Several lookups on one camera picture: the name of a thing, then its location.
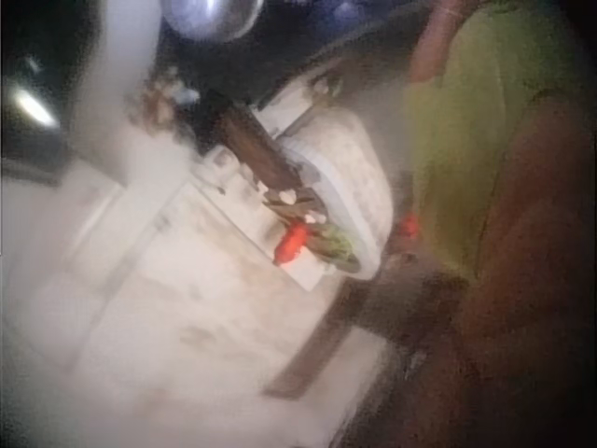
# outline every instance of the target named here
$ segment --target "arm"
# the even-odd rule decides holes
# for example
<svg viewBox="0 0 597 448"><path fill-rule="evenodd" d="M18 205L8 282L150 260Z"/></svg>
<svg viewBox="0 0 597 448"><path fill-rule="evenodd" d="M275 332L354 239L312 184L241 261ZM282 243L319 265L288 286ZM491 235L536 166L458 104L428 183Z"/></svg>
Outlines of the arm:
<svg viewBox="0 0 597 448"><path fill-rule="evenodd" d="M479 0L438 0L410 60L410 82L424 82L444 71L454 36Z"/></svg>

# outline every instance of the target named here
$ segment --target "floor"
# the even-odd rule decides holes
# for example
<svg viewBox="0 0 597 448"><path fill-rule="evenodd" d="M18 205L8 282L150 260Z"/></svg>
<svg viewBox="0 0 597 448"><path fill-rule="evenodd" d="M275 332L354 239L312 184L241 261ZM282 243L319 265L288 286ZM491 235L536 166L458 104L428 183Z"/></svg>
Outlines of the floor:
<svg viewBox="0 0 597 448"><path fill-rule="evenodd" d="M348 78L340 101L399 186L410 163L394 58L361 60L370 85ZM260 391L340 276L305 292L181 181L184 149L128 128L112 141L125 188L82 161L58 190L3 180L3 412L31 423L13 432L45 446L328 446L387 355L383 338L354 328L298 401Z"/></svg>

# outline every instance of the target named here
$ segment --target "tiled floor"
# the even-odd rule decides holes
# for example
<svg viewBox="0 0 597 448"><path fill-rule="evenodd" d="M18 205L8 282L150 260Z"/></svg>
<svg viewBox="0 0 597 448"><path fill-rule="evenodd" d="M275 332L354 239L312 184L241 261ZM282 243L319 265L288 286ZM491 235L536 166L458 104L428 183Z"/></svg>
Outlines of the tiled floor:
<svg viewBox="0 0 597 448"><path fill-rule="evenodd" d="M408 143L395 126L402 85L392 77L344 100L365 122L390 178L409 169ZM188 154L136 130L122 131L118 140L132 168L118 199L76 249L45 245L41 259L51 257L39 264L41 285L3 286L8 301L26 302L14 314L3 313L6 343L35 358L16 363L12 376L41 371L37 384L63 391L58 395L65 400L79 397L82 408L64 405L62 426L77 427L85 437L113 437L111 446L142 446L140 440L166 446L160 436L173 431L188 446L325 447L372 379L384 340L354 329L301 400L259 395L308 337L340 277L325 277L307 293L185 184ZM68 240L86 225L63 213L80 199L72 193L85 179L77 182L66 182L70 192L59 190L59 198L51 191L31 194L4 213L24 216L48 201L53 233L21 233ZM114 194L109 190L103 198ZM62 209L55 207L60 201L66 201ZM61 219L51 221L52 210L62 210ZM9 232L4 229L5 239ZM29 269L26 262L21 269ZM40 418L56 417L61 406L55 400L55 394L40 399ZM173 439L167 443L173 446Z"/></svg>

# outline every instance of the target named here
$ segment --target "black object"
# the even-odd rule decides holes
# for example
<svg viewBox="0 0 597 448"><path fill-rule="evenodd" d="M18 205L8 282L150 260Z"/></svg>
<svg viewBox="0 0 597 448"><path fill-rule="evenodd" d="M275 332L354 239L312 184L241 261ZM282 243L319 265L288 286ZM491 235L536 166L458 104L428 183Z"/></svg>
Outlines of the black object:
<svg viewBox="0 0 597 448"><path fill-rule="evenodd" d="M162 22L158 65L175 64L186 83L234 101L262 105L304 66L357 39L374 23L419 0L266 2L254 28L227 44L196 43Z"/></svg>
<svg viewBox="0 0 597 448"><path fill-rule="evenodd" d="M54 183L70 159L60 126L24 113L16 91L43 102L66 122L72 89L98 32L95 5L84 0L21 0L2 10L2 164L6 175Z"/></svg>

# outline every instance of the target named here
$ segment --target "bracelet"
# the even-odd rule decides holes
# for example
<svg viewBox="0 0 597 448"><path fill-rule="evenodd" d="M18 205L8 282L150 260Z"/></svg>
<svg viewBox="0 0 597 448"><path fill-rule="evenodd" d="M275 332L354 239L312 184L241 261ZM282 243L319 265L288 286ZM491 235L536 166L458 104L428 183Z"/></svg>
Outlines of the bracelet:
<svg viewBox="0 0 597 448"><path fill-rule="evenodd" d="M460 12L453 11L448 7L443 7L442 5L437 5L437 7L444 11L446 14L450 14L451 16L457 17L458 19L465 19L465 15L461 14Z"/></svg>

